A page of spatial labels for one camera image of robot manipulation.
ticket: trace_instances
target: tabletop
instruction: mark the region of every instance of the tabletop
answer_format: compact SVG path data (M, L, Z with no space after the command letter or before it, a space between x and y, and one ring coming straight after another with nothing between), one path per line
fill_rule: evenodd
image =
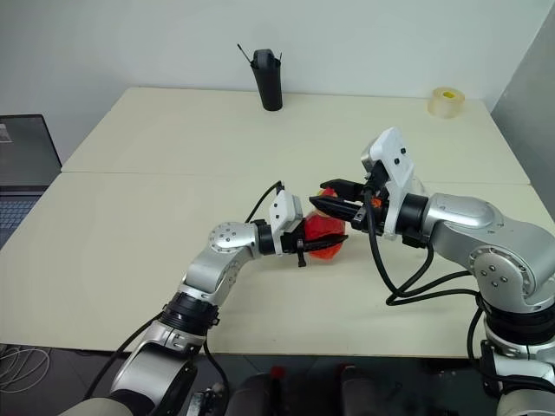
M258 93L176 88L130 88L62 170L281 177L313 159L358 178L356 156L393 126L424 181L529 184L481 101L444 120L423 99L285 94L267 112Z
M282 179L307 196L323 180ZM176 290L210 229L243 221L275 177L62 173L0 250L0 341L114 350ZM428 192L474 195L507 216L555 232L529 185L424 182ZM255 218L266 218L270 201ZM386 307L388 291L367 236L350 239L331 262L264 257L241 271L209 334L211 348L238 354L465 356L471 296ZM397 284L424 250L381 240ZM439 256L427 279L459 270ZM472 277L446 287L475 288ZM477 340L483 333L477 333Z

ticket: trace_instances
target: white table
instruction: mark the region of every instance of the white table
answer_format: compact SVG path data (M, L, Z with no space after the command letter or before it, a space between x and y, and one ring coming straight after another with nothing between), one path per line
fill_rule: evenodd
M481 101L451 120L409 98L285 94L264 111L258 93L130 88L64 172L257 174L283 177L312 159L320 177L359 179L357 156L397 126L423 181L529 184Z
M332 172L328 166L326 172ZM324 175L283 179L314 194ZM0 342L115 349L173 295L209 230L244 220L271 175L63 173L0 250ZM506 215L555 232L529 185L425 183L472 194ZM267 204L259 217L265 217ZM354 232L332 263L265 257L248 263L211 333L215 352L465 356L470 296L389 308L365 235ZM400 284L423 250L382 242ZM436 259L437 277L460 268ZM472 277L447 287L474 287ZM482 336L477 333L477 340Z

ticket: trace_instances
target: laptop screen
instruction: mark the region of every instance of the laptop screen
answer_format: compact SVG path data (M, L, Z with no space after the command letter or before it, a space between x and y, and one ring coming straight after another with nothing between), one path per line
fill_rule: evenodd
M44 191L62 164L40 115L0 115L0 191Z

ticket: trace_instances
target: gray floor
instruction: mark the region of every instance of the gray floor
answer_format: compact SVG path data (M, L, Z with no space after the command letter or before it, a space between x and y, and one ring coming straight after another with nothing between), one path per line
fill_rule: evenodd
M25 393L0 396L0 415L53 416L62 412L82 398L107 357L55 349L51 359L48 375L39 385ZM284 398L287 414L292 416L337 414L336 377L342 364L355 364L377 380L391 415L495 414L496 401L482 392L480 377L473 370L442 372L436 368L460 366L464 361L452 365L439 360L266 355L217 355L217 359L234 386L251 375L268 372L273 366L284 367ZM199 357L197 365L199 376L193 391L204 390L219 381L204 357ZM114 365L97 394L108 392L109 381L118 366Z

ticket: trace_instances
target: laptop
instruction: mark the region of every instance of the laptop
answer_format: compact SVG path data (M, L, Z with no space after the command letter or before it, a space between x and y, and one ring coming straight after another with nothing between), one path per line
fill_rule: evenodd
M0 115L0 248L61 168L40 114Z

